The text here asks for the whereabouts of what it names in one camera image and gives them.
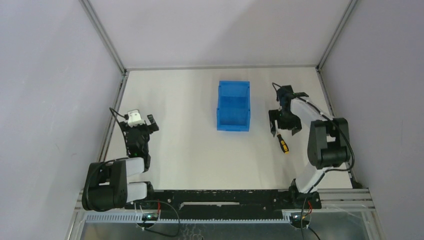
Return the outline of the yellow black handled screwdriver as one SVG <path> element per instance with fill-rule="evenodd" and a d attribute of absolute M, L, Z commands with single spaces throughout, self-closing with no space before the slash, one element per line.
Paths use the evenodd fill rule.
<path fill-rule="evenodd" d="M 282 135 L 280 133 L 277 133 L 276 134 L 276 137 L 278 139 L 278 143 L 279 143 L 279 146 L 280 146 L 282 152 L 284 154 L 288 154 L 290 150 L 289 150 L 289 147 L 288 147 L 287 143 L 283 139 Z"/>

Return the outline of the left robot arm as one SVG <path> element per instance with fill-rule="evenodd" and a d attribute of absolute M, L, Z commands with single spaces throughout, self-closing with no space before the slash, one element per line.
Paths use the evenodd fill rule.
<path fill-rule="evenodd" d="M 149 141 L 159 130 L 154 116 L 147 116 L 149 123 L 137 110 L 129 111 L 127 119 L 119 122 L 123 133 L 126 156 L 89 165 L 81 203 L 85 210 L 106 212 L 120 209 L 137 201 L 149 209 L 156 203 L 149 181 L 129 182 L 128 178 L 147 172 L 151 165 Z"/>

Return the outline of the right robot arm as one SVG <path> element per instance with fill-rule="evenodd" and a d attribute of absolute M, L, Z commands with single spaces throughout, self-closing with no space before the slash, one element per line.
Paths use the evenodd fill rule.
<path fill-rule="evenodd" d="M 355 154 L 349 141 L 349 125 L 345 118 L 326 115 L 305 92 L 294 92 L 291 85 L 275 82 L 272 86 L 279 107 L 268 112 L 270 133 L 277 138 L 282 152 L 289 153 L 282 131 L 295 135 L 303 126 L 309 130 L 308 162 L 288 190 L 275 199 L 285 209 L 302 209 L 319 197 L 318 185 L 327 173 L 348 172 L 353 168 Z"/>

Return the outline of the blue plastic bin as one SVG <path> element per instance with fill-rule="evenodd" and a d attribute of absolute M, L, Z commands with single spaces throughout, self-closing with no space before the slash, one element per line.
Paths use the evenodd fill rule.
<path fill-rule="evenodd" d="M 218 85 L 216 129 L 248 132 L 251 120 L 250 83 L 221 80 Z"/>

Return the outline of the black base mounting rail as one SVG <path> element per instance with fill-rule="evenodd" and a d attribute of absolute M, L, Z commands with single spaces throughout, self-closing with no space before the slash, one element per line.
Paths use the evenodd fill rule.
<path fill-rule="evenodd" d="M 283 211 L 300 212 L 305 200 L 310 200 L 313 210 L 322 208 L 318 192 L 292 193 L 285 189 L 265 190 L 155 190 L 146 199 L 125 205 L 126 210 L 137 208 L 140 202 L 161 200 L 178 211 L 180 220 L 282 220 Z M 142 203 L 144 212 L 156 213 L 156 203 Z M 162 220 L 177 220 L 175 213 L 161 205 Z"/>

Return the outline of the aluminium frame left rail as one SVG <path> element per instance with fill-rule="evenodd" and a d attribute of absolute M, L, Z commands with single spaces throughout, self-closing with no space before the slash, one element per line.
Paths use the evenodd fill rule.
<path fill-rule="evenodd" d="M 82 9 L 85 11 L 88 19 L 90 20 L 94 30 L 97 32 L 102 44 L 104 45 L 106 51 L 108 52 L 109 56 L 111 57 L 112 61 L 117 66 L 119 72 L 120 72 L 120 79 L 118 82 L 118 88 L 116 91 L 116 95 L 113 99 L 111 108 L 114 110 L 118 110 L 123 99 L 123 95 L 125 92 L 125 88 L 128 81 L 129 72 L 127 68 L 124 66 L 123 61 L 121 60 L 117 49 L 115 48 L 109 34 L 107 33 L 104 25 L 101 22 L 101 19 L 99 18 L 93 4 L 90 0 L 79 0 L 79 3 L 82 6 Z M 109 114 L 108 122 L 106 125 L 106 130 L 104 134 L 104 138 L 102 140 L 102 144 L 100 146 L 100 152 L 98 156 L 98 162 L 104 162 L 107 158 L 108 149 L 110 146 L 110 142 L 112 140 L 114 127 L 116 124 L 116 113 L 113 111 L 108 110 L 107 113 Z"/>

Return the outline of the aluminium frame rail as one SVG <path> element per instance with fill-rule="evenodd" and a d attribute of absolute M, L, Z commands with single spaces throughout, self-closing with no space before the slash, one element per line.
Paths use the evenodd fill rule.
<path fill-rule="evenodd" d="M 320 86 L 322 89 L 322 92 L 324 94 L 325 102 L 327 105 L 327 108 L 332 116 L 337 117 L 338 116 L 338 109 L 335 105 L 336 99 L 335 99 L 335 93 L 331 89 L 331 83 L 328 79 L 328 71 L 326 70 L 326 63 L 328 62 L 329 57 L 333 53 L 333 50 L 335 46 L 338 44 L 339 38 L 344 32 L 344 29 L 348 22 L 350 21 L 350 18 L 354 14 L 356 8 L 361 3 L 361 0 L 349 0 L 347 6 L 345 7 L 340 19 L 337 21 L 335 30 L 331 34 L 331 37 L 324 48 L 324 52 L 321 55 L 317 65 L 315 66 L 315 71 L 317 73 Z"/>
<path fill-rule="evenodd" d="M 125 92 L 125 88 L 128 81 L 129 72 L 127 68 L 124 66 L 123 61 L 121 60 L 117 49 L 115 48 L 109 34 L 107 33 L 104 25 L 101 22 L 101 19 L 99 18 L 93 4 L 90 0 L 79 0 L 79 3 L 82 6 L 82 9 L 85 11 L 88 19 L 90 20 L 94 30 L 97 32 L 102 44 L 104 45 L 106 51 L 108 52 L 109 56 L 111 57 L 112 61 L 117 66 L 119 72 L 120 72 L 120 79 L 118 82 L 118 88 L 116 91 L 116 95 L 113 99 L 111 108 L 114 110 L 118 110 L 123 99 L 123 95 Z M 110 146 L 110 142 L 112 140 L 114 127 L 116 124 L 116 113 L 113 111 L 108 110 L 107 113 L 109 114 L 108 122 L 106 125 L 106 130 L 104 134 L 104 138 L 102 140 L 102 144 L 100 146 L 100 152 L 98 156 L 98 162 L 104 162 L 107 158 L 108 149 Z"/>

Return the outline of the aluminium frame right rail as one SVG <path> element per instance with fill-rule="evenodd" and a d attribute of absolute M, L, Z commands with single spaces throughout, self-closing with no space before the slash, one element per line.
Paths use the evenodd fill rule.
<path fill-rule="evenodd" d="M 335 46 L 338 44 L 339 38 L 344 32 L 344 29 L 348 22 L 350 21 L 350 18 L 354 14 L 356 8 L 361 3 L 361 0 L 349 0 L 347 6 L 345 7 L 340 19 L 337 21 L 335 30 L 331 34 L 331 37 L 324 48 L 324 52 L 321 55 L 317 65 L 315 66 L 315 71 L 317 73 L 320 86 L 322 89 L 322 92 L 324 94 L 325 102 L 327 105 L 327 108 L 332 116 L 337 117 L 338 116 L 338 109 L 335 105 L 336 99 L 335 99 L 335 93 L 331 89 L 331 83 L 328 79 L 328 71 L 326 70 L 326 63 L 328 62 L 329 57 L 333 53 L 333 50 Z"/>

